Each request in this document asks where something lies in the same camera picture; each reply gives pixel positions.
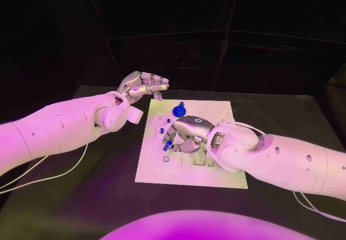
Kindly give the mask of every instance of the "white robotic arm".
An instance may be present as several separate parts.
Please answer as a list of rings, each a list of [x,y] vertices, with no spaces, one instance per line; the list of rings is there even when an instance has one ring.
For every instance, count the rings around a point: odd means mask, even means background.
[[[131,106],[144,94],[161,100],[168,88],[159,76],[132,72],[116,91],[57,102],[23,119],[0,125],[0,175],[27,161],[64,153],[129,121],[138,124],[142,111]]]
[[[174,151],[193,153],[204,143],[206,157],[229,172],[245,171],[286,190],[346,200],[346,154],[289,137],[258,136],[250,128],[224,120],[213,126],[200,117],[184,116],[162,143],[177,132],[184,142],[170,145]]]

